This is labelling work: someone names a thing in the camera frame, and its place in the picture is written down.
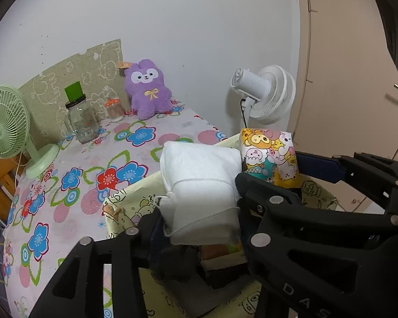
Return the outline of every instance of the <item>folded white fabric bundle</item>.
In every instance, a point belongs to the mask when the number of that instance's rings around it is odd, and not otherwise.
[[[173,245],[227,244],[239,235],[237,149],[168,141],[160,158],[167,196],[159,201]]]

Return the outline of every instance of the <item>green fan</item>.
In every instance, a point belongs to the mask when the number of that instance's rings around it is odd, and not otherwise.
[[[56,144],[47,144],[39,151],[30,132],[30,114],[17,89],[0,87],[0,158],[12,158],[25,148],[31,156],[26,166],[27,177],[42,174],[59,153]]]

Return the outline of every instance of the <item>white wall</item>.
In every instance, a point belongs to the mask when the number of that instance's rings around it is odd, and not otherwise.
[[[151,58],[177,98],[232,135],[235,69],[278,64],[296,77],[299,32],[298,0],[17,0],[0,22],[0,85],[121,38],[124,60]]]

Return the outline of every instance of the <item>wooden chair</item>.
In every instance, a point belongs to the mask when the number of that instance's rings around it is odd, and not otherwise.
[[[15,195],[15,174],[17,163],[19,161],[19,155],[12,159],[0,159],[0,219],[6,223],[7,216],[12,203],[12,198]],[[25,164],[27,161],[22,156],[21,164]],[[24,168],[19,166],[18,176],[23,172]]]

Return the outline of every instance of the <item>fan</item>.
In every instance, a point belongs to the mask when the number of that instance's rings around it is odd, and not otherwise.
[[[25,148],[31,156],[27,177],[42,174],[56,158],[59,147],[47,144],[37,151],[30,131],[30,114],[17,89],[0,87],[0,158],[12,158]]]
[[[296,92],[292,75],[278,65],[269,65],[258,75],[239,68],[231,87],[244,95],[241,106],[245,126],[249,117],[263,125],[276,123],[292,107]]]

